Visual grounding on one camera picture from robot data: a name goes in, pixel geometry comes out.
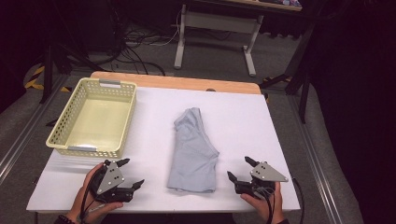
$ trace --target hand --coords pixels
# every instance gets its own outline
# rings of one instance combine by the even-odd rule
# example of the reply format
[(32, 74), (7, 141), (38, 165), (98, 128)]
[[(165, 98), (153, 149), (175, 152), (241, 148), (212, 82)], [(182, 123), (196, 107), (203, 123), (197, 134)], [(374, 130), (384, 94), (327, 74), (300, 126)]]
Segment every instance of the hand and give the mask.
[[(66, 214), (66, 216), (70, 220), (72, 220), (74, 223), (79, 223), (77, 220), (78, 220), (78, 216), (80, 214), (81, 204), (82, 204), (82, 201), (84, 198), (85, 190), (88, 187), (88, 184), (89, 184), (93, 174), (97, 170), (99, 170), (102, 166), (103, 166), (103, 163), (99, 163), (87, 173), (87, 175), (85, 176), (84, 184), (78, 191), (78, 194), (77, 194), (76, 199), (73, 203), (72, 209), (70, 210), (70, 212), (68, 212)], [(90, 203), (92, 203), (92, 204), (89, 206), (88, 209), (97, 208), (99, 205), (102, 205), (101, 203), (95, 201), (94, 198), (92, 197), (91, 193), (89, 192), (87, 195), (87, 199), (85, 201), (85, 207), (88, 206)], [(104, 206), (99, 207), (98, 209), (96, 209), (90, 213), (87, 212), (86, 218), (84, 219), (84, 221), (88, 222), (88, 223), (92, 223), (100, 216), (103, 216), (103, 215), (107, 214), (108, 212), (113, 211), (114, 209), (117, 209), (117, 208), (121, 208), (121, 207), (123, 207), (123, 203), (106, 203)]]
[[(269, 210), (268, 210), (268, 203), (264, 200), (259, 200), (256, 198), (251, 197), (248, 194), (241, 194), (241, 198), (245, 200), (247, 203), (252, 205), (256, 208), (257, 213), (259, 214), (262, 219), (267, 220), (269, 217)], [(272, 223), (279, 223), (283, 221), (285, 218), (283, 216), (282, 211), (282, 195), (280, 194), (280, 183), (275, 182), (275, 192), (269, 198), (270, 204), (274, 209), (274, 216)]]

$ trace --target folded cloth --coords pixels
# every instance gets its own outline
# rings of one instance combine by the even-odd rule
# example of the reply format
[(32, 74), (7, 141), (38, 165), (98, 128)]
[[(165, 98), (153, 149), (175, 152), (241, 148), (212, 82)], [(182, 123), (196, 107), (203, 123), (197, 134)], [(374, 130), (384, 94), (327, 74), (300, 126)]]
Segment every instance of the folded cloth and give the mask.
[(219, 152), (205, 133), (200, 109), (187, 109), (175, 121), (175, 128), (175, 153), (167, 187), (192, 192), (215, 191)]

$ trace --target white table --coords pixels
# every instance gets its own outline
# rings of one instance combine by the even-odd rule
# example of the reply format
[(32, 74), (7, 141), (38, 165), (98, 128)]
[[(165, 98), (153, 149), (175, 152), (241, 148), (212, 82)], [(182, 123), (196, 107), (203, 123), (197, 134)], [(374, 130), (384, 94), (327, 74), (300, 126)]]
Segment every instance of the white table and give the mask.
[[(205, 131), (219, 151), (214, 193), (178, 192), (166, 187), (175, 144), (173, 122), (186, 108), (201, 109)], [(283, 209), (299, 209), (290, 172), (278, 142), (265, 99), (260, 94), (187, 91), (138, 87), (134, 116), (120, 169), (126, 178), (121, 187), (145, 179), (116, 213), (246, 212), (253, 208), (235, 194), (228, 179), (250, 181), (252, 167), (244, 160), (267, 161), (290, 181), (282, 183)], [(62, 156), (53, 151), (40, 176), (27, 210), (39, 213), (70, 209), (91, 168), (103, 159)]]

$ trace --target basket handle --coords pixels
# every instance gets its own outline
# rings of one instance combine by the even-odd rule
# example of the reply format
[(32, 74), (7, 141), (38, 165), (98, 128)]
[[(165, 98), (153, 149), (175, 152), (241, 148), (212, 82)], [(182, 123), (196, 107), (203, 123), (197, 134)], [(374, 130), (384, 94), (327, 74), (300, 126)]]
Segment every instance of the basket handle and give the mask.
[(74, 146), (68, 146), (67, 149), (74, 150), (74, 151), (90, 151), (90, 152), (95, 152), (96, 151), (96, 147), (74, 147)]
[(105, 84), (105, 85), (117, 85), (119, 86), (121, 82), (119, 80), (110, 80), (110, 79), (99, 79), (100, 84)]

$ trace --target plastic basket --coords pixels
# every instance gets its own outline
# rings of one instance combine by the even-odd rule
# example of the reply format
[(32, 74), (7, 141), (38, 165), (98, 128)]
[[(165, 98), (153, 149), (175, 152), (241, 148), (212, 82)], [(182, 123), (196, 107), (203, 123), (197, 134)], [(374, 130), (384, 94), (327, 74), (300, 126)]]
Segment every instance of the plastic basket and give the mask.
[(68, 156), (120, 158), (136, 103), (132, 82), (82, 78), (47, 146)]

